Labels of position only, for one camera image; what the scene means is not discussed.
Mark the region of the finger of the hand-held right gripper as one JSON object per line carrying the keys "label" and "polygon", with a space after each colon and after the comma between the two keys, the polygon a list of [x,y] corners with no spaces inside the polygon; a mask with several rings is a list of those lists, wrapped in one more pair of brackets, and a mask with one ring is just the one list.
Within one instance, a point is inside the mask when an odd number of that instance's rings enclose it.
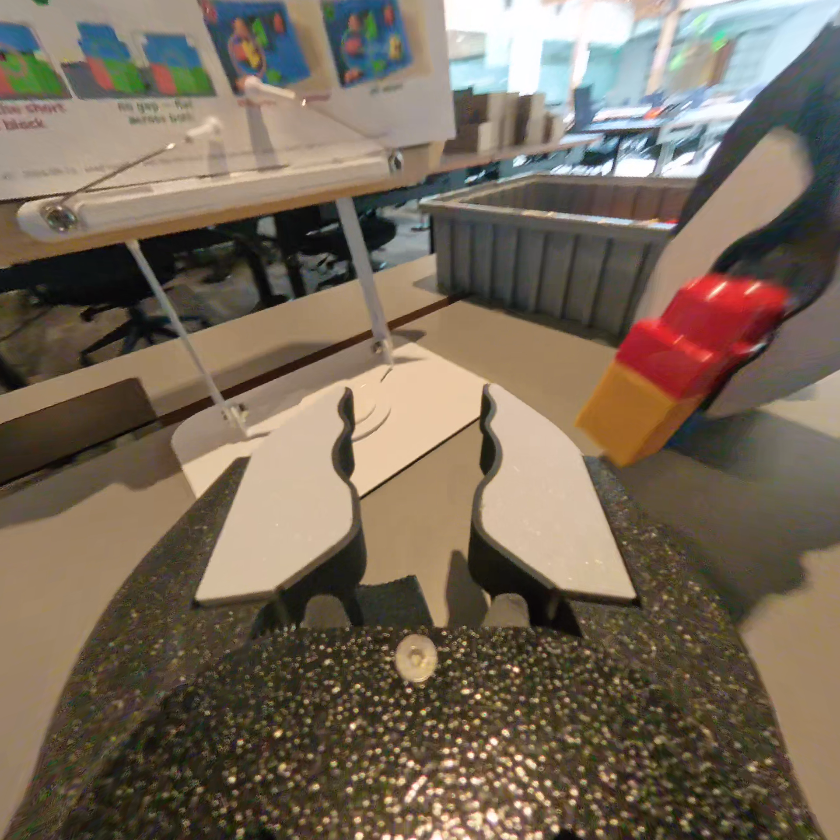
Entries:
{"label": "finger of the hand-held right gripper", "polygon": [[782,321],[760,352],[710,400],[706,415],[723,418],[776,402],[839,368],[839,264],[806,306]]}
{"label": "finger of the hand-held right gripper", "polygon": [[838,133],[774,128],[729,162],[719,149],[697,181],[634,320],[661,316],[690,280],[751,269],[792,294],[780,340],[838,340]]}

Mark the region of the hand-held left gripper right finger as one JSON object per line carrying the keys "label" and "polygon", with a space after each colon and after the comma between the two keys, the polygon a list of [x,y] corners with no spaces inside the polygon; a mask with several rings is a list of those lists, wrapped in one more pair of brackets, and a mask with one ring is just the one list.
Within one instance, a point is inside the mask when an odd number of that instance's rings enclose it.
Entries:
{"label": "hand-held left gripper right finger", "polygon": [[583,454],[497,384],[479,414],[482,477],[467,564],[502,626],[577,627],[573,604],[637,606],[638,594]]}

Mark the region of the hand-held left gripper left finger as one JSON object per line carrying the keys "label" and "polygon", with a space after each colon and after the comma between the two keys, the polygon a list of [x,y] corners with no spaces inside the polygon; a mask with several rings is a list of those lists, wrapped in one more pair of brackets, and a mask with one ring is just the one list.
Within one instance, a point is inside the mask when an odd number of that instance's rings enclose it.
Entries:
{"label": "hand-held left gripper left finger", "polygon": [[197,586],[198,606],[275,602],[297,622],[312,597],[329,595],[362,624],[353,431],[352,391],[337,385],[256,448]]}

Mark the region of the red two-stud toy block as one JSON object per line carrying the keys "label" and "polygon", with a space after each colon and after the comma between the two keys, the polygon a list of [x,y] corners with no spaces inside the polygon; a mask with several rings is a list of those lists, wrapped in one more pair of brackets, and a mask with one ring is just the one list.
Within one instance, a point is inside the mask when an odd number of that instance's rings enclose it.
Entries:
{"label": "red two-stud toy block", "polygon": [[661,315],[633,325],[616,360],[674,400],[705,396],[772,336],[790,299],[749,277],[694,279]]}

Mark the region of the yellow one-stud toy block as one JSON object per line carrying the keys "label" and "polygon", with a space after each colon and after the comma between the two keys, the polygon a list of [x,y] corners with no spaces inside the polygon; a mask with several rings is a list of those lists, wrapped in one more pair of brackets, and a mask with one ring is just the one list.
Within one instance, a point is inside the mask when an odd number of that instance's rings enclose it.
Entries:
{"label": "yellow one-stud toy block", "polygon": [[675,399],[641,374],[613,361],[575,420],[615,466],[628,467],[660,451],[701,404]]}

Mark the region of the grey plastic bin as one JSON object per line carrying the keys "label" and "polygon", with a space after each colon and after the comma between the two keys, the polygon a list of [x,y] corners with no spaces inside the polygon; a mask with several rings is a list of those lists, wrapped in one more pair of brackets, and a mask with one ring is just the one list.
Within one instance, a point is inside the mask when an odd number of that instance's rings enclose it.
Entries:
{"label": "grey plastic bin", "polygon": [[695,183],[537,174],[424,199],[438,288],[616,345]]}

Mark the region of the stack of cardboard boxes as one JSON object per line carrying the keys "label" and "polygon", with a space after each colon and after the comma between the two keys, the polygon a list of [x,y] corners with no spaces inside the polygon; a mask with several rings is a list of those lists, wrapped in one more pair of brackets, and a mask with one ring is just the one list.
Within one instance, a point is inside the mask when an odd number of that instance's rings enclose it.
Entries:
{"label": "stack of cardboard boxes", "polygon": [[453,91],[455,137],[445,154],[478,154],[519,146],[549,144],[568,132],[565,117],[553,112],[543,92]]}

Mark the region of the black office chair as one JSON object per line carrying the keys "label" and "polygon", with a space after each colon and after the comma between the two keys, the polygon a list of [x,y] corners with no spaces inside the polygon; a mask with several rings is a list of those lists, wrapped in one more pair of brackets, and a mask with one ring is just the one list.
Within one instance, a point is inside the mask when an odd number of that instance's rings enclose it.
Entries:
{"label": "black office chair", "polygon": [[319,281],[316,291],[340,286],[357,278],[350,247],[340,221],[327,221],[321,207],[311,205],[274,213],[276,242],[294,298],[308,294],[302,259],[315,259]]}
{"label": "black office chair", "polygon": [[84,322],[110,310],[125,313],[122,324],[79,352],[82,366],[92,366],[95,353],[116,343],[120,343],[119,355],[125,355],[142,343],[153,346],[158,339],[178,337],[166,315],[150,314],[144,309],[144,302],[154,294],[130,259],[55,258],[48,261],[48,268],[49,273],[35,284],[35,295],[43,303],[80,308]]}

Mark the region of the white ledge bar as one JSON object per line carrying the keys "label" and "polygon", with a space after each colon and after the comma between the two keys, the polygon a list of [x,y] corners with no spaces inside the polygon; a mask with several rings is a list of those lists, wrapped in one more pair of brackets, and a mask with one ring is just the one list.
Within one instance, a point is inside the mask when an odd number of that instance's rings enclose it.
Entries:
{"label": "white ledge bar", "polygon": [[318,164],[86,190],[25,203],[16,219],[27,236],[58,242],[379,182],[400,173],[403,163],[401,152],[381,151]]}

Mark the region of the paper instruction sheet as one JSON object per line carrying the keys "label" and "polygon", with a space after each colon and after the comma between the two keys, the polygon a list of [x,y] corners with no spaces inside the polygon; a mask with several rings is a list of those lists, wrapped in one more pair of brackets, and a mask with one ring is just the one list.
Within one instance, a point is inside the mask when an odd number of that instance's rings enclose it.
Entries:
{"label": "paper instruction sheet", "polygon": [[2,200],[454,136],[444,2],[1,2]]}

